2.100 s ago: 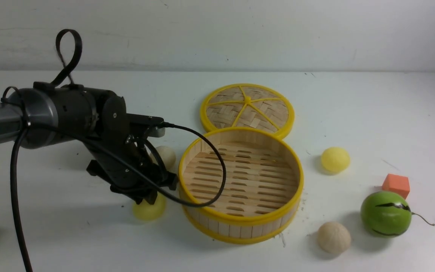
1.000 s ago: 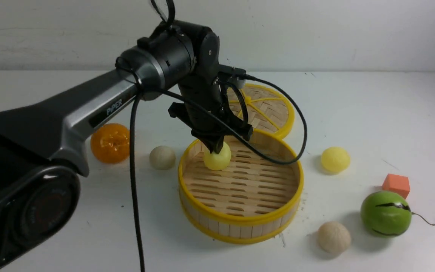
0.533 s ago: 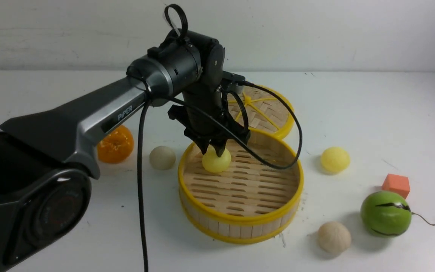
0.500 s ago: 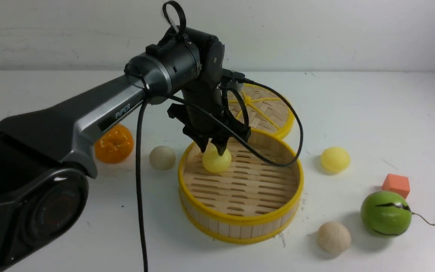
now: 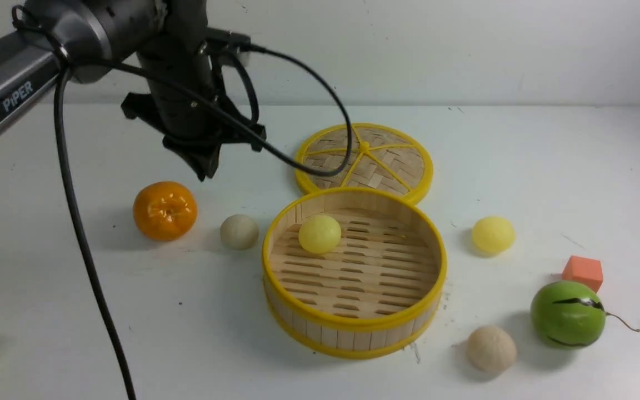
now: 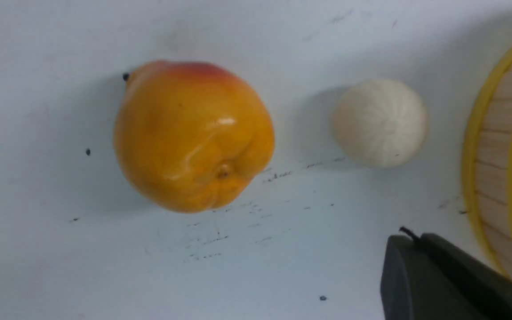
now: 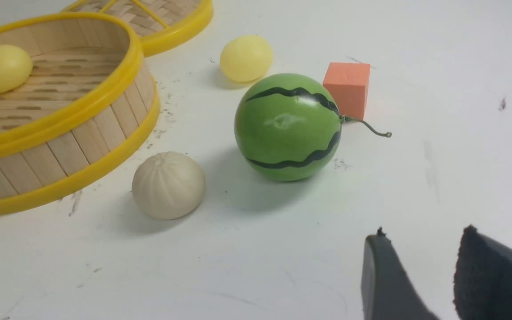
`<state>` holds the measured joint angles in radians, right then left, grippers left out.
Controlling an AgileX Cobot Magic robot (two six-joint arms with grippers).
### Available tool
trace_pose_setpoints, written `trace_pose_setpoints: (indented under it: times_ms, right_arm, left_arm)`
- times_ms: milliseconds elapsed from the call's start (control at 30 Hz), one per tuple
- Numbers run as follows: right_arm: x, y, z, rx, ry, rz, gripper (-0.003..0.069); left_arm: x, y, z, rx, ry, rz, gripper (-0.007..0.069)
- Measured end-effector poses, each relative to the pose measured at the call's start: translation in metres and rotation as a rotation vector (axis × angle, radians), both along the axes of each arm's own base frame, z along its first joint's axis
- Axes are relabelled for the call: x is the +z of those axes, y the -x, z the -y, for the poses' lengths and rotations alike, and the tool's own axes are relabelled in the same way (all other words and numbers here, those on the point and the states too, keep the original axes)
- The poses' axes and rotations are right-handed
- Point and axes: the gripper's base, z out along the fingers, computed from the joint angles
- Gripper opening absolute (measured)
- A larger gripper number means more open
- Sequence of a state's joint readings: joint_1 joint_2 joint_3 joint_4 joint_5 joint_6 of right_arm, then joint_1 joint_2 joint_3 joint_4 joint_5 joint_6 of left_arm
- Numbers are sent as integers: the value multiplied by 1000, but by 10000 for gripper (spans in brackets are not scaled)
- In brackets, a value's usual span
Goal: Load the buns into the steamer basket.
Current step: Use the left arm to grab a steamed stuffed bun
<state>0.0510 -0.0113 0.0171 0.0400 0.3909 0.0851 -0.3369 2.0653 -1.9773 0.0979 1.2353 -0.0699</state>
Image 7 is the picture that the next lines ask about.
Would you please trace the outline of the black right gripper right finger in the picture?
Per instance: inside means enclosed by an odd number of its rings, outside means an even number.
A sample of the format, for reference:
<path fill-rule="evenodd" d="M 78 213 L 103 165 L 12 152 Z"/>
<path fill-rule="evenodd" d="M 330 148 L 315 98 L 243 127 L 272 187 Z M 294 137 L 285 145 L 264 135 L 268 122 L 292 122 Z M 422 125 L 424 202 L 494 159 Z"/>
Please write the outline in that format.
<path fill-rule="evenodd" d="M 473 225 L 466 227 L 453 291 L 462 320 L 512 320 L 512 249 Z"/>

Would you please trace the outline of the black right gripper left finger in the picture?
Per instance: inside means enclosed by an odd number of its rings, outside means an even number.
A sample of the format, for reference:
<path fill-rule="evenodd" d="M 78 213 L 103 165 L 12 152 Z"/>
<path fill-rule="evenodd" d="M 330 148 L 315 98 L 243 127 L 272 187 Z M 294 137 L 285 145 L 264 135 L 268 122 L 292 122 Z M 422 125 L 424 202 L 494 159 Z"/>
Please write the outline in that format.
<path fill-rule="evenodd" d="M 364 240 L 361 296 L 365 320 L 438 319 L 416 292 L 382 228 Z"/>

